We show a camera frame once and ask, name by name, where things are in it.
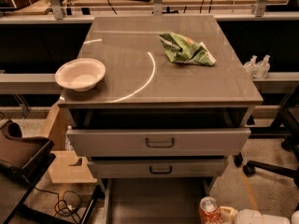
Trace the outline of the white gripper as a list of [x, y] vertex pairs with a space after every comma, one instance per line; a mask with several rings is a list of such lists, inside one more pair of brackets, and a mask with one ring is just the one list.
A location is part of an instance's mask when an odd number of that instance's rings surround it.
[[221, 207], [222, 224], [291, 224], [286, 217], [261, 214], [256, 210], [235, 210], [233, 207]]

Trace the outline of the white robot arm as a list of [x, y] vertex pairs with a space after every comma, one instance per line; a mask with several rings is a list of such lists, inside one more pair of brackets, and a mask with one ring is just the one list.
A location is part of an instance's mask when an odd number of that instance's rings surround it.
[[291, 218], [266, 215], [257, 210], [235, 210], [233, 207], [222, 206], [221, 217], [223, 224], [299, 224], [299, 211], [295, 211]]

